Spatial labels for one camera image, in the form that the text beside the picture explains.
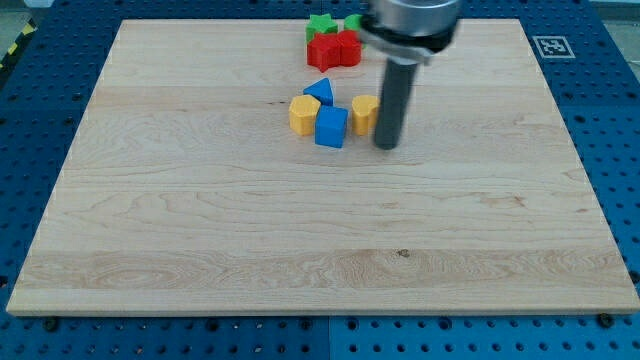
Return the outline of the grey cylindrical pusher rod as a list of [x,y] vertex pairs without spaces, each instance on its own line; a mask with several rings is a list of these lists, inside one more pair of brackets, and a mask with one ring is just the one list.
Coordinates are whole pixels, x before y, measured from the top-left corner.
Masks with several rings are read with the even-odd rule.
[[374,143],[383,150],[398,146],[418,64],[388,59],[382,81]]

